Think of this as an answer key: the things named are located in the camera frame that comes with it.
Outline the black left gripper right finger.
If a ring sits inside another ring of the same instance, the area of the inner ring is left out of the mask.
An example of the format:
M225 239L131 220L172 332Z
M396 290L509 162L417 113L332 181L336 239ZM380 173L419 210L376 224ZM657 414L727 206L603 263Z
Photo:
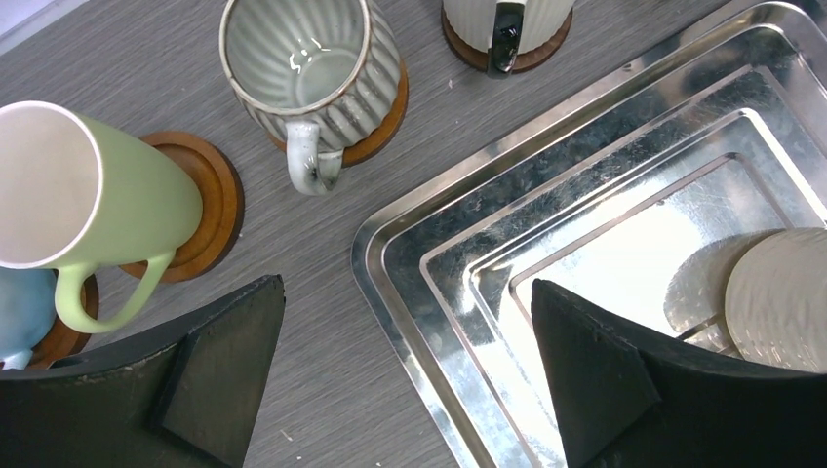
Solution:
M734 359L546 280L532 323L571 467L822 467L826 378Z

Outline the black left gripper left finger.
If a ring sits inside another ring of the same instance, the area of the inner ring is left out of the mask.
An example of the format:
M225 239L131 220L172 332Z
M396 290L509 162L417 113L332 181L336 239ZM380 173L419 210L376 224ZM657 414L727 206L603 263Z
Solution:
M265 275L44 370L1 374L5 467L240 467L285 313Z

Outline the orange wooden coaster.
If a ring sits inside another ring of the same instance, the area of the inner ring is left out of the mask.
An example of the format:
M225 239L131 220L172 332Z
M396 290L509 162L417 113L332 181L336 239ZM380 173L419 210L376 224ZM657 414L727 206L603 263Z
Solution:
M203 209L198 228L177 249L161 281L177 283L195 279L218 266L238 238L245 214L242 182L229 158L192 133L156 132L140 140L178 165L200 192Z
M371 157L398 129L408 98L401 58L346 51L289 59L248 91L261 125L280 141L291 174L308 184Z
M84 282L80 299L85 312L92 318L98 317L99 292L94 275ZM74 355L83 350L90 339L87 333L80 333L69 328L59 317L46 334L33 348L33 355L27 369L44 370L53 362Z

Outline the white grey mug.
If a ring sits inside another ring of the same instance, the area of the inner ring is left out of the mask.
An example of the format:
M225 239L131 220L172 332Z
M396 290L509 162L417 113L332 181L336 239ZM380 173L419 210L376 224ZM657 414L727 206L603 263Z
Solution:
M1 268L2 370L23 370L57 316L52 270Z

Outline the cream mug green handle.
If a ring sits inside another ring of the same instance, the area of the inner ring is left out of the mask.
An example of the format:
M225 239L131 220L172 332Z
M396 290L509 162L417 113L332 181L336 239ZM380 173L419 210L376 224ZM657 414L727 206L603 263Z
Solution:
M56 270L54 303L71 329L111 332L133 319L202 215L194 180L140 139L46 101L2 107L1 263ZM146 270L121 310L88 315L86 279L140 261Z

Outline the silver metal tray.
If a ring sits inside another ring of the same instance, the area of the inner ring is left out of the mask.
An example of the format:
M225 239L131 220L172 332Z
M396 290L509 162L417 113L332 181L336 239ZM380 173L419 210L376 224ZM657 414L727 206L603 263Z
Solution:
M562 467L549 280L730 357L762 235L826 223L826 5L732 1L379 210L355 279L461 467Z

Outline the grey ribbed mug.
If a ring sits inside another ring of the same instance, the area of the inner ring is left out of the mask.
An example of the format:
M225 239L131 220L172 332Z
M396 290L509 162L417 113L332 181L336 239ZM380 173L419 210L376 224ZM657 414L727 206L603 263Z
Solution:
M331 192L407 110L407 70L375 1L229 1L218 49L234 94L305 195Z

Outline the dark walnut wooden coaster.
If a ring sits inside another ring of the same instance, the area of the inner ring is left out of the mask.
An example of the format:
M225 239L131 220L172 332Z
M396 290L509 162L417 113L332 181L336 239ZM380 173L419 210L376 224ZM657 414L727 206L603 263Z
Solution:
M561 27L553 36L549 38L548 41L529 52L517 55L512 72L527 72L548 61L560 49L569 34L572 18L573 10L570 10ZM444 9L441 10L441 23L445 40L454 55L472 68L485 71L488 63L488 56L470 47L455 33L450 25Z

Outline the white mug brown base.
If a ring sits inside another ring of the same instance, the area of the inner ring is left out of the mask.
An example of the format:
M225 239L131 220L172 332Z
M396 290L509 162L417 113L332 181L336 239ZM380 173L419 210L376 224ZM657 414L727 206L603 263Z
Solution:
M455 33L488 56L488 76L513 74L517 55L548 41L565 21L573 0L444 0Z

